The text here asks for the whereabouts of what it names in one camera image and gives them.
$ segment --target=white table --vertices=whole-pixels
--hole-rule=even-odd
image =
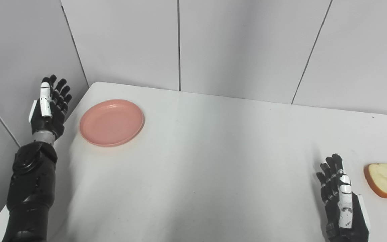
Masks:
[[[143,110],[141,133],[89,144],[80,117],[115,98]],[[387,115],[95,83],[55,146],[51,242],[323,242],[314,174],[332,153],[364,195],[370,242],[387,241],[387,199],[363,175],[387,162]]]

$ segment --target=black forearm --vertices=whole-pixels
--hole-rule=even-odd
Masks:
[[[19,149],[7,198],[10,217],[3,242],[45,241],[55,200],[54,148],[34,141]]]

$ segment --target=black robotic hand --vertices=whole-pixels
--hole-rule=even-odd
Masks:
[[[320,164],[316,175],[321,182],[321,197],[328,223],[327,237],[331,242],[367,242],[369,231],[359,197],[352,192],[349,176],[344,173],[343,161],[337,154]]]
[[[53,143],[63,135],[71,95],[67,81],[43,78],[40,99],[29,114],[33,141],[17,151],[7,197],[10,217],[3,242],[44,242],[49,209],[55,200],[58,161]]]
[[[55,140],[63,135],[63,123],[71,100],[71,95],[67,95],[70,90],[67,81],[61,79],[54,89],[56,80],[55,75],[43,78],[40,99],[34,101],[29,114],[32,134],[47,131],[54,135]]]

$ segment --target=robotic arm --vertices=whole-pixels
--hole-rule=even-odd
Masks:
[[[55,200],[54,142],[63,135],[71,95],[67,81],[53,88],[55,75],[43,78],[40,99],[29,115],[34,141],[18,150],[7,198],[9,221],[3,242],[44,242],[49,209]]]
[[[362,212],[361,196],[352,192],[349,176],[344,173],[343,160],[337,154],[320,164],[316,175],[321,182],[321,197],[327,214],[326,232],[331,242],[367,242],[368,219]]]

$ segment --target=bread crust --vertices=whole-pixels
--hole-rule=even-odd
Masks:
[[[364,174],[365,174],[365,178],[367,179],[367,183],[368,185],[370,186],[370,188],[379,196],[379,197],[382,197],[382,198],[387,198],[387,193],[385,193],[384,191],[382,191],[373,181],[373,179],[371,178],[371,175],[370,175],[370,165],[372,164],[369,164],[367,165],[365,168],[364,168]]]

